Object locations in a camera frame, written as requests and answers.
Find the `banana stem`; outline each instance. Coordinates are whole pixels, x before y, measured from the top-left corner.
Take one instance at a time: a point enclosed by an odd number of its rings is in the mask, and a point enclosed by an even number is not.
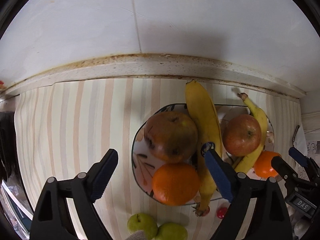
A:
[[[257,106],[248,98],[246,93],[238,93],[237,96],[242,99],[242,101],[249,107],[251,112],[257,108]]]
[[[211,197],[212,197],[212,194],[210,194],[210,195],[202,194],[201,195],[201,202],[200,202],[200,205],[197,207],[197,210],[196,210],[196,216],[197,217],[202,217],[202,216],[206,215],[204,213],[208,210],[208,206],[210,204]]]

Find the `white ceramic bowl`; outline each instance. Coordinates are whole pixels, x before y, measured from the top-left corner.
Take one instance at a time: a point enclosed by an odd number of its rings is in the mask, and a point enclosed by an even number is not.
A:
[[[249,114],[250,111],[246,106],[231,106],[231,105],[215,105],[218,113],[218,119],[220,122],[221,132],[223,133],[227,123],[234,117],[241,115],[241,114]],[[159,111],[157,111],[155,114],[159,112],[165,112],[165,111],[177,111],[182,112],[187,115],[188,109],[186,104],[171,104],[164,106]],[[134,174],[134,178],[139,185],[139,187],[148,194],[151,198],[153,198],[153,191],[152,191],[152,177],[153,174],[156,172],[157,169],[159,169],[163,164],[165,164],[164,161],[154,157],[148,150],[148,145],[145,142],[143,136],[144,136],[144,126],[146,123],[144,123],[140,129],[137,131],[133,145],[132,145],[132,170]],[[267,138],[265,142],[265,150],[267,151],[273,151],[274,149],[274,133],[273,128],[270,123],[268,122],[268,132],[267,132]],[[223,148],[222,152],[222,159],[225,162],[228,162],[230,164],[233,164],[234,162],[239,161],[238,157],[234,157],[226,152],[226,150]],[[195,166],[196,165],[196,154],[193,155],[190,159],[186,161],[187,163]],[[247,173],[247,175],[252,179],[261,179],[257,175],[255,175],[253,168]],[[211,200],[220,199],[221,195],[219,193],[215,193],[212,196]],[[200,201],[200,195],[199,192],[196,194],[196,196],[193,198],[193,200],[189,201],[186,204],[195,204]]]

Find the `banana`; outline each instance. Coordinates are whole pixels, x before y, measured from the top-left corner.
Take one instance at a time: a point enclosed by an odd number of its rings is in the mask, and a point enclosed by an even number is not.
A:
[[[261,127],[261,141],[257,149],[255,149],[252,153],[243,157],[243,159],[239,162],[239,164],[235,167],[236,172],[247,173],[257,161],[260,153],[263,151],[264,144],[267,136],[267,128],[268,128],[268,120],[265,112],[257,107],[248,97],[246,93],[239,93],[238,97],[242,99],[242,101],[247,105],[250,109],[253,117],[257,119],[260,127]]]
[[[192,80],[186,84],[185,95],[189,114],[198,129],[197,172],[201,181],[199,189],[201,201],[196,207],[196,215],[205,216],[208,213],[209,203],[217,186],[205,165],[204,157],[201,155],[201,147],[207,142],[213,142],[216,152],[221,157],[221,131],[216,108],[204,87]]]

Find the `striped tablecloth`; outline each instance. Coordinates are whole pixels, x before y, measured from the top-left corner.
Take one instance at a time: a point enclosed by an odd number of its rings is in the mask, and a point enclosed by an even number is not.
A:
[[[57,83],[20,95],[15,112],[17,148],[22,178],[35,208],[50,176],[71,179],[100,161],[109,148],[119,153],[119,164],[103,197],[95,204],[114,239],[129,236],[128,218],[145,212],[158,222],[184,225],[188,240],[209,239],[220,220],[215,211],[225,200],[213,201],[211,212],[197,218],[191,206],[169,207],[149,198],[137,186],[131,168],[131,146],[139,127],[162,106],[185,103],[186,80],[100,79]],[[238,88],[202,83],[216,104],[241,105]],[[301,122],[300,104],[253,90],[240,89],[267,113],[275,132],[275,151],[292,166],[287,152],[295,127]],[[283,182],[280,186],[285,193]],[[85,234],[72,201],[68,202],[80,239]],[[250,222],[250,207],[238,235],[242,239]]]

